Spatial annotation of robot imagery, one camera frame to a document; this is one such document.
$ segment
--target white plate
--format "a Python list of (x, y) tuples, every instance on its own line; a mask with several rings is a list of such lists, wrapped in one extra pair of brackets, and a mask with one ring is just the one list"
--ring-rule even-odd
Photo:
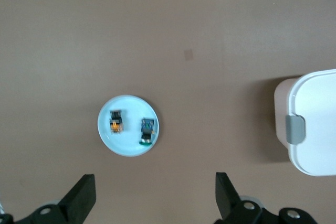
[[(123, 131), (111, 133), (110, 111), (121, 110)], [(139, 144), (141, 140), (141, 120), (154, 120), (154, 134), (149, 146)], [(159, 121), (153, 108), (144, 100), (133, 95), (121, 95), (109, 100), (98, 115), (98, 132), (105, 145), (113, 152), (127, 157), (139, 156), (149, 151), (159, 136)]]

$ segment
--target small electronic component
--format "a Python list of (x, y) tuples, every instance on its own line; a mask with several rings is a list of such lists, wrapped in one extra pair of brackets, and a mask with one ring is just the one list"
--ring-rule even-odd
[(121, 110), (113, 110), (110, 111), (111, 119), (110, 119), (110, 127), (112, 133), (120, 133), (123, 130), (122, 118), (121, 118)]
[(141, 141), (139, 142), (142, 145), (151, 145), (152, 144), (152, 134), (154, 134), (154, 120), (153, 119), (142, 119), (141, 120)]

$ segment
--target screw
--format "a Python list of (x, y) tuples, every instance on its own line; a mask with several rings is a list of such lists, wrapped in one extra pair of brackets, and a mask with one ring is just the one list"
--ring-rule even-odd
[(44, 208), (40, 211), (40, 215), (46, 215), (47, 213), (49, 213), (51, 211), (50, 207)]
[(287, 215), (293, 219), (300, 219), (300, 215), (295, 210), (288, 210)]
[(255, 209), (255, 206), (251, 202), (245, 202), (244, 207), (248, 210), (253, 210)]

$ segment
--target gray latch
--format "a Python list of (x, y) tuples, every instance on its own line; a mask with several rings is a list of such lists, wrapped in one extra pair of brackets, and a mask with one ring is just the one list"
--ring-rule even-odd
[(299, 115), (286, 115), (286, 137), (290, 144), (300, 144), (306, 138), (305, 119)]

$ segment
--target white lid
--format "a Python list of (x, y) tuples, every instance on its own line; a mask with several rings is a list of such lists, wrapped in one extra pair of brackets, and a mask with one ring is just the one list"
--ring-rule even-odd
[(293, 164), (309, 175), (336, 175), (336, 69), (298, 79), (288, 95), (288, 112), (298, 125), (303, 122), (302, 142), (288, 144)]

